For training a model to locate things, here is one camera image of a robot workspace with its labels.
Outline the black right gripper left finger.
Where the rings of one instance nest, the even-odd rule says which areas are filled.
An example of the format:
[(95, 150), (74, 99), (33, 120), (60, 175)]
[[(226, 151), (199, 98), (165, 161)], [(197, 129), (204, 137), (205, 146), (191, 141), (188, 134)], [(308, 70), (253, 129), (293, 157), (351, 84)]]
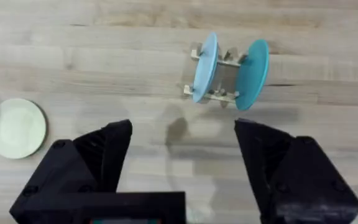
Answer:
[(116, 192), (131, 136), (125, 119), (55, 141), (9, 213), (17, 223), (74, 223), (101, 194)]

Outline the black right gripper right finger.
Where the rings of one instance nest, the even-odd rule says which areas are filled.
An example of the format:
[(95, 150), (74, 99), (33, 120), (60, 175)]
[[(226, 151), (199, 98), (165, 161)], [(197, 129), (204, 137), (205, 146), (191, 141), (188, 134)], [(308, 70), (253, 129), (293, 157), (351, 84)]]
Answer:
[(352, 223), (358, 197), (310, 136), (248, 119), (234, 130), (262, 223)]

